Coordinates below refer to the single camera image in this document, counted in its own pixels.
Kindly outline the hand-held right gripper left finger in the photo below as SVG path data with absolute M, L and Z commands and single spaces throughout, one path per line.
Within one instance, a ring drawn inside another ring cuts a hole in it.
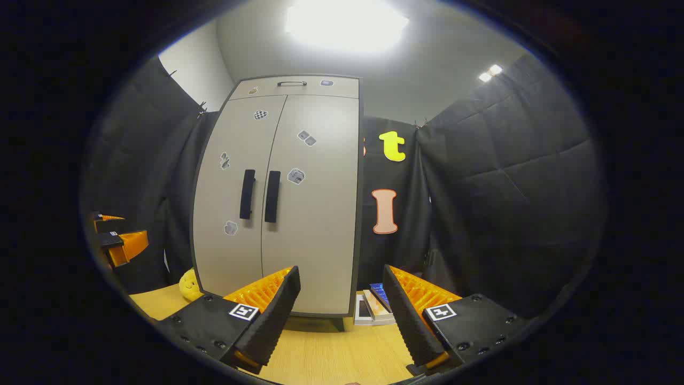
M 157 322 L 174 340 L 213 360 L 259 374 L 269 363 L 300 293 L 298 266 L 289 266 L 220 297 L 203 293 Z

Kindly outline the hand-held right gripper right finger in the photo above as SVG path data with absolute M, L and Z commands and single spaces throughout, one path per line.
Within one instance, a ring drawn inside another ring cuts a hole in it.
M 383 288 L 418 374 L 481 361 L 512 344 L 530 322 L 485 295 L 461 297 L 395 266 L 384 266 Z

